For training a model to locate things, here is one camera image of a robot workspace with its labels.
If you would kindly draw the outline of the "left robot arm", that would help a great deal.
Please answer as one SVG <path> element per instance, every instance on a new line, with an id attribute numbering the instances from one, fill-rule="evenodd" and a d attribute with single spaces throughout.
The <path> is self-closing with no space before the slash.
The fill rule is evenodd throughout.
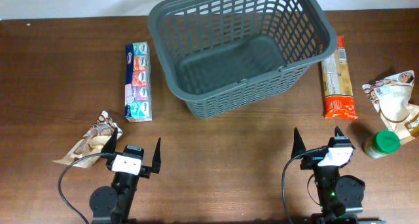
<path id="1" fill-rule="evenodd" d="M 142 164 L 144 149 L 140 147 L 127 145 L 123 152 L 115 151 L 117 134 L 113 132 L 101 150 L 107 169 L 115 175 L 110 186 L 97 188 L 90 197 L 93 223 L 127 223 L 139 179 L 149 179 L 152 173 L 160 172 L 161 140 L 156 143 L 152 165 L 146 166 Z"/>

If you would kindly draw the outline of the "green lidded jar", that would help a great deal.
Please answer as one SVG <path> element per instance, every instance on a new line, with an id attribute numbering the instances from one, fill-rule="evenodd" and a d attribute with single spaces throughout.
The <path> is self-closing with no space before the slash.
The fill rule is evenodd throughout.
<path id="1" fill-rule="evenodd" d="M 363 150 L 369 157 L 379 159 L 396 152 L 400 146 L 400 139 L 396 133 L 382 130 L 365 141 Z"/>

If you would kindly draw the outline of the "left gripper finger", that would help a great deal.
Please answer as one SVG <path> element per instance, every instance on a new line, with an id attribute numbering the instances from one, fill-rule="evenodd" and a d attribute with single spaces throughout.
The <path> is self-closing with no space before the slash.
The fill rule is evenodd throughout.
<path id="1" fill-rule="evenodd" d="M 115 149 L 116 149 L 117 139 L 118 139 L 118 128 L 114 129 L 111 137 L 106 142 L 106 144 L 103 146 L 101 152 L 102 153 L 113 154 L 115 152 Z"/>
<path id="2" fill-rule="evenodd" d="M 161 144 L 161 138 L 158 139 L 156 143 L 155 152 L 152 159 L 152 166 L 151 166 L 151 172 L 158 174 L 160 172 L 161 168 L 161 154 L 160 154 L 160 144 Z"/>

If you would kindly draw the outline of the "grey plastic shopping basket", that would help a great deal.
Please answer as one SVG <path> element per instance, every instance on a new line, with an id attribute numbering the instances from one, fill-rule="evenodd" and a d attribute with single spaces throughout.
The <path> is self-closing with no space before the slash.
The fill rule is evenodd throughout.
<path id="1" fill-rule="evenodd" d="M 200 118 L 288 91 L 337 47 L 316 0 L 165 0 L 147 26 L 169 89 Z"/>

